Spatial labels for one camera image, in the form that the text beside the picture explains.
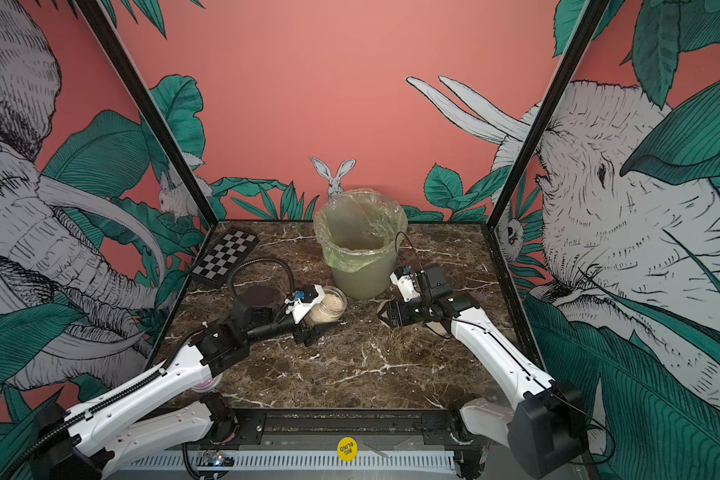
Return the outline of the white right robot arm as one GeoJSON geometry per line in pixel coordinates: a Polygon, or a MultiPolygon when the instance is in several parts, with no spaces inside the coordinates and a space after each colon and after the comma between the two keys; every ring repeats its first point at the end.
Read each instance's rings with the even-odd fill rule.
{"type": "Polygon", "coordinates": [[[589,450],[580,392],[556,381],[520,352],[468,294],[447,294],[429,303],[418,297],[387,301],[378,318],[390,328],[441,324],[495,379],[509,405],[472,400],[458,410],[464,429],[509,448],[519,466],[541,479],[589,450]]]}

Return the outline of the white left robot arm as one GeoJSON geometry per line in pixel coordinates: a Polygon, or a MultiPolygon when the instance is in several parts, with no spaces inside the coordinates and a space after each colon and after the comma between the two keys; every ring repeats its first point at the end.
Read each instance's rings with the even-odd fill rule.
{"type": "Polygon", "coordinates": [[[166,360],[124,385],[69,410],[42,411],[32,444],[0,471],[0,478],[11,479],[27,467],[36,479],[104,479],[175,445],[205,437],[228,442],[238,421],[217,393],[173,412],[152,413],[220,377],[246,359],[257,342],[290,334],[308,343],[312,329],[304,320],[324,297],[324,289],[313,285],[294,290],[274,309],[237,301],[228,315],[187,334],[166,360]]]}

